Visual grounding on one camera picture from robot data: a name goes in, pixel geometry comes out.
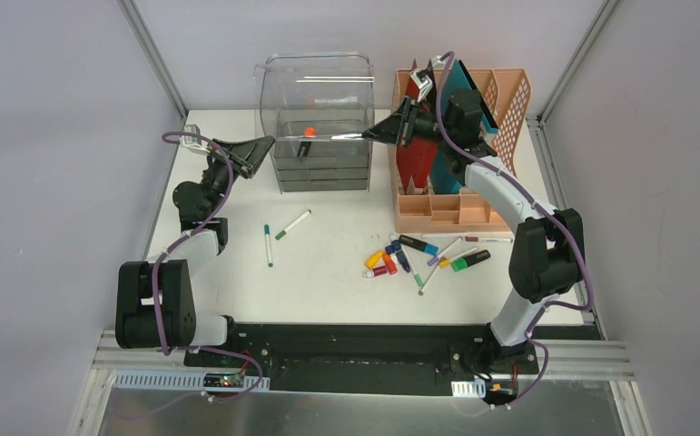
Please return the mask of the black highlighter blue cap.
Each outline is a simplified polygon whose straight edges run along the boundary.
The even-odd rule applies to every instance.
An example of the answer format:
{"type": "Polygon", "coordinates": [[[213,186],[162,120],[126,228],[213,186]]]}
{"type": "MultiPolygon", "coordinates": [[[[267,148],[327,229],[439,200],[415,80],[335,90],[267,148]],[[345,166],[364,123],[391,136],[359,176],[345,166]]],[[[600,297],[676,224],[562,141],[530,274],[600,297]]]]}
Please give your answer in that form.
{"type": "Polygon", "coordinates": [[[400,234],[398,237],[398,241],[400,244],[407,246],[409,248],[413,248],[417,251],[420,251],[422,253],[426,253],[430,256],[436,256],[439,252],[439,248],[435,245],[432,245],[430,243],[426,243],[420,239],[414,238],[409,235],[405,234],[400,234]]]}

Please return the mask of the teal blue folder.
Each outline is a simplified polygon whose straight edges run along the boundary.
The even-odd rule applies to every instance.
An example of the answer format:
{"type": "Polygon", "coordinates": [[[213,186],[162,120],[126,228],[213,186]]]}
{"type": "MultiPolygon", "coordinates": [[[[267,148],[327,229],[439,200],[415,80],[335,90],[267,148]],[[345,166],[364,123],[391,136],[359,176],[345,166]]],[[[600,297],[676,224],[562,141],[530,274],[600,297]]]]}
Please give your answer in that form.
{"type": "MultiPolygon", "coordinates": [[[[438,107],[449,137],[459,148],[477,158],[496,154],[489,143],[498,132],[498,124],[462,61],[455,61],[445,83],[436,86],[431,101],[438,107]]],[[[464,185],[465,166],[472,162],[447,142],[441,142],[429,172],[434,193],[458,193],[464,185]]]]}

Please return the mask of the clear grey drawer organizer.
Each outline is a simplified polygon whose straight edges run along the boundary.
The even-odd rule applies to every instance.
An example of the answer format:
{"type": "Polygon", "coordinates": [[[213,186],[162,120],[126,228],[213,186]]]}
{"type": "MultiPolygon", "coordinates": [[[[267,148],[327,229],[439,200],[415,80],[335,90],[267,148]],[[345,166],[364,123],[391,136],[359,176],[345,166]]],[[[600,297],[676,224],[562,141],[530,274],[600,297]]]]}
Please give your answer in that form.
{"type": "Polygon", "coordinates": [[[273,54],[253,74],[254,125],[276,139],[270,157],[282,193],[369,189],[373,145],[361,134],[375,123],[375,104],[365,54],[273,54]],[[298,157],[308,126],[317,133],[298,157]]]}

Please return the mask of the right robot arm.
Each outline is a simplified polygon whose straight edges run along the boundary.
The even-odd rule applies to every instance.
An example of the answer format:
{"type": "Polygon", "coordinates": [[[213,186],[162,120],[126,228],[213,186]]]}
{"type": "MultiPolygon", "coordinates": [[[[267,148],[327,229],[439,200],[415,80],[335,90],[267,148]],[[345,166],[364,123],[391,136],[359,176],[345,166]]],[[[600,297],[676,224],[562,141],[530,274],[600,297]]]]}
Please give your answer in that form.
{"type": "Polygon", "coordinates": [[[502,372],[531,343],[545,310],[563,306],[560,295],[583,282],[588,311],[594,290],[587,270],[584,226],[574,209],[557,209],[539,201],[503,164],[480,131],[484,102],[479,91],[458,88],[446,101],[426,109],[409,97],[387,118],[362,133],[374,142],[407,146],[413,140],[435,143],[451,173],[478,193],[513,232],[508,265],[512,290],[499,314],[488,324],[479,362],[502,372]]]}

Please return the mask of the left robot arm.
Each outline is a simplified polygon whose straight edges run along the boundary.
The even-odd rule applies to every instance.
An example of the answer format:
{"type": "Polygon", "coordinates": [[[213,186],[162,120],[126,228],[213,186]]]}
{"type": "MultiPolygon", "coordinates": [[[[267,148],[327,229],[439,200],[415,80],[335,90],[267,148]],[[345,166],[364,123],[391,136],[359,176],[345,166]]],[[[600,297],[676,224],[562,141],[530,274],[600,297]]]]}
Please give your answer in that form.
{"type": "Polygon", "coordinates": [[[198,311],[192,278],[216,259],[229,241],[229,224],[221,208],[239,179],[251,179],[274,146],[271,136],[227,143],[194,134],[206,156],[199,181],[173,188],[180,234],[163,251],[142,261],[123,263],[118,272],[115,339],[123,349],[207,346],[206,353],[220,367],[241,357],[242,344],[229,334],[232,319],[198,311]]]}

